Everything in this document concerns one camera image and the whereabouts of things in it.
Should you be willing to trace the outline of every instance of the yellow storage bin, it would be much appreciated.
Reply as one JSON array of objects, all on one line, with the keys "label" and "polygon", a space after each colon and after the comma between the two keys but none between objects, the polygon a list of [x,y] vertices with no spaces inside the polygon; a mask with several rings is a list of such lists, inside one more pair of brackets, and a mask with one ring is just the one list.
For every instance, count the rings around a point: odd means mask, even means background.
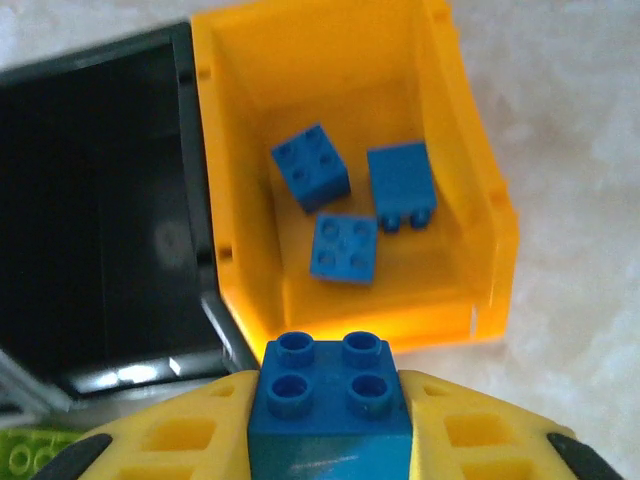
[{"label": "yellow storage bin", "polygon": [[[395,352],[504,333],[516,215],[444,1],[263,1],[192,27],[219,285],[257,357],[289,330],[368,330]],[[371,287],[309,273],[315,217],[270,148],[315,123],[349,169],[333,213],[374,214],[368,149],[427,143],[438,209],[425,231],[379,235]]]}]

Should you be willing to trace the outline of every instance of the blue duplo brick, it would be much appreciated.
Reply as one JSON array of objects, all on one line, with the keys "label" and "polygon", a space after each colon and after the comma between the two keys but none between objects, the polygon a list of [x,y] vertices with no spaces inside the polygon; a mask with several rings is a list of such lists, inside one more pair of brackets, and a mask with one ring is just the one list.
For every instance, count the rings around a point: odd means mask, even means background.
[{"label": "blue duplo brick", "polygon": [[374,218],[319,214],[311,274],[336,282],[370,284],[376,266],[377,233]]},{"label": "blue duplo brick", "polygon": [[307,213],[351,193],[347,167],[320,125],[278,145],[271,154]]},{"label": "blue duplo brick", "polygon": [[378,148],[367,152],[369,176],[378,223],[397,232],[408,222],[425,228],[436,208],[436,192],[423,142]]},{"label": "blue duplo brick", "polygon": [[402,480],[412,427],[389,344],[367,332],[269,342],[248,426],[253,480]]}]

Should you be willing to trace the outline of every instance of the black plastic part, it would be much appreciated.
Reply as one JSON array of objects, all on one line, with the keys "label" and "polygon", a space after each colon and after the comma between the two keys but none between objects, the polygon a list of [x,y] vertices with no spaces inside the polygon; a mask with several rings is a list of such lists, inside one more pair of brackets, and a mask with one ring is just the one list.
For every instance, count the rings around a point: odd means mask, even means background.
[{"label": "black plastic part", "polygon": [[31,477],[32,480],[77,480],[111,444],[111,435],[99,433],[72,443]]},{"label": "black plastic part", "polygon": [[222,348],[188,23],[0,74],[0,178],[0,348],[22,365],[63,382]]},{"label": "black plastic part", "polygon": [[578,480],[624,480],[589,445],[560,433],[549,433],[547,439]]}]

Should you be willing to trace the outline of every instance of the white floor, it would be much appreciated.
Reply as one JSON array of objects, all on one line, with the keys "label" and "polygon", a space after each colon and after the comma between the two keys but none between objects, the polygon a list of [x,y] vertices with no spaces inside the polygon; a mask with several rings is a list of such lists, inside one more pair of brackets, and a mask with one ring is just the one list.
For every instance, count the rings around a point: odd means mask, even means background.
[{"label": "white floor", "polygon": [[[0,0],[0,67],[215,0]],[[640,471],[640,3],[454,1],[473,89],[520,213],[497,345],[398,358],[575,429]]]}]

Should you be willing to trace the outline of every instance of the white surface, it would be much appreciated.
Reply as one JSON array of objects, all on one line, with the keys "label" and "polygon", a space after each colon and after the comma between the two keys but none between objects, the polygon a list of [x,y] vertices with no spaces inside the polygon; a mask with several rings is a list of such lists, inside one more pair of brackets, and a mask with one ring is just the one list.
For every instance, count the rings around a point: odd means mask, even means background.
[{"label": "white surface", "polygon": [[[0,0],[0,67],[220,3]],[[457,0],[454,11],[520,213],[511,323],[501,344],[415,353],[398,366],[567,424],[637,478],[640,3]]]}]

